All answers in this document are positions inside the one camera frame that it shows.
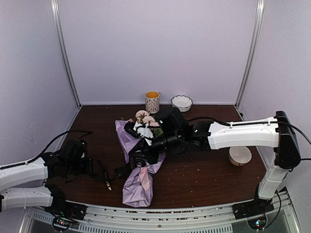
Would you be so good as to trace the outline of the pink carnation stem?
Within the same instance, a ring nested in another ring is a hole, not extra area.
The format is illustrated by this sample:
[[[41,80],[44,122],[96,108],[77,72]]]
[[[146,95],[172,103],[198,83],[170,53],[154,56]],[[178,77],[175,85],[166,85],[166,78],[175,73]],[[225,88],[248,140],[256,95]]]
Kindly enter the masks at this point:
[[[154,136],[160,136],[163,134],[163,130],[157,122],[151,122],[149,124],[149,129],[153,133]]]

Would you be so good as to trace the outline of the pale pink rose stem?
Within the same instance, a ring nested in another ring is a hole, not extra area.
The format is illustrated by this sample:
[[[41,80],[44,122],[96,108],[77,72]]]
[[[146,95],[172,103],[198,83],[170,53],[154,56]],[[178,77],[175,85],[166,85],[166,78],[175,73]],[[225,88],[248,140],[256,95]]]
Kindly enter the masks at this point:
[[[155,122],[155,119],[145,110],[139,110],[136,112],[136,122],[140,124],[150,124]]]

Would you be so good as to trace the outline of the black printed ribbon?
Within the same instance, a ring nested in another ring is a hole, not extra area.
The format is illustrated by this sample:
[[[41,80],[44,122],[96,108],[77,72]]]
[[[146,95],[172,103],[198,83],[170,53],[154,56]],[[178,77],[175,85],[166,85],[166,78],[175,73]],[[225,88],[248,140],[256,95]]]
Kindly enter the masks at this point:
[[[92,173],[90,177],[97,182],[103,183],[105,187],[112,191],[111,183],[118,179],[126,180],[132,171],[138,167],[147,166],[147,162],[139,157],[130,157],[125,166],[114,169],[113,177],[109,177],[106,166],[99,159],[92,159]]]

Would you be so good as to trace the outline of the purple wrapping paper sheet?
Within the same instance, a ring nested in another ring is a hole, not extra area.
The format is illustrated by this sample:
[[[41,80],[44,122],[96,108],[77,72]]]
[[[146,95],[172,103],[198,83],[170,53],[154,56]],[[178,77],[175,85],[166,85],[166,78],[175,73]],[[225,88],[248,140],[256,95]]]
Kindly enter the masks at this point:
[[[124,159],[127,163],[130,162],[129,151],[139,142],[139,139],[134,138],[124,129],[127,121],[116,120],[115,127],[117,136],[123,150]],[[164,160],[166,154],[162,153],[158,157],[156,164],[146,164],[138,166],[135,169],[130,169],[125,173],[125,183],[122,189],[122,203],[131,207],[140,208],[150,206],[153,199],[153,178]]]

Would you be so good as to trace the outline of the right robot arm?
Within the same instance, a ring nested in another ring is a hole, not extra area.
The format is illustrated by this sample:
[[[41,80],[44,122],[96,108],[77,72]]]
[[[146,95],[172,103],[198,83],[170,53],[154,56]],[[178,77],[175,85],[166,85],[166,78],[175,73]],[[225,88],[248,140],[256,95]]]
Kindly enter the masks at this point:
[[[249,203],[253,214],[260,214],[271,200],[287,173],[301,161],[293,125],[284,111],[257,121],[224,122],[210,116],[185,119],[178,108],[165,108],[155,116],[162,134],[153,138],[143,136],[130,150],[131,166],[138,161],[157,163],[161,153],[176,149],[185,151],[211,151],[223,148],[270,147],[274,150],[263,180],[259,183],[255,199]]]

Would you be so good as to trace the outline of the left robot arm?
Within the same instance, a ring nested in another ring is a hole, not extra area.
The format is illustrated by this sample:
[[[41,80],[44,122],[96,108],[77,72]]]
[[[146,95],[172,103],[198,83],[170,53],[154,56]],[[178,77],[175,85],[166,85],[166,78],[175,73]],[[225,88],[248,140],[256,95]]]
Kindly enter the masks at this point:
[[[69,140],[63,149],[44,152],[28,162],[11,164],[0,168],[0,209],[33,206],[46,207],[60,216],[70,211],[66,195],[54,184],[35,188],[23,185],[33,181],[55,177],[66,179],[68,175],[79,176],[93,173],[93,160],[87,155],[85,140]]]

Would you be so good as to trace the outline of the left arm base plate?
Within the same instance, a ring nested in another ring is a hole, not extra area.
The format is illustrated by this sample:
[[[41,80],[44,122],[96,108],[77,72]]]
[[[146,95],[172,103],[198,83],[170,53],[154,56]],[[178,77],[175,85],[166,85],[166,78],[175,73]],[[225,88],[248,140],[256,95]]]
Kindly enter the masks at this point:
[[[44,207],[44,211],[53,216],[65,217],[70,220],[83,220],[86,214],[87,206],[73,202],[65,202],[61,207]]]

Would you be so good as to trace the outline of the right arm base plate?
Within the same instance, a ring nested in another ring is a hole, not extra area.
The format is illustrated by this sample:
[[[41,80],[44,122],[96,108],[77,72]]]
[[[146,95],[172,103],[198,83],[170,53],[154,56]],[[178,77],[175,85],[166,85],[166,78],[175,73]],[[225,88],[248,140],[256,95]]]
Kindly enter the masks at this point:
[[[252,200],[232,206],[235,219],[249,218],[273,211],[275,208],[269,200]]]

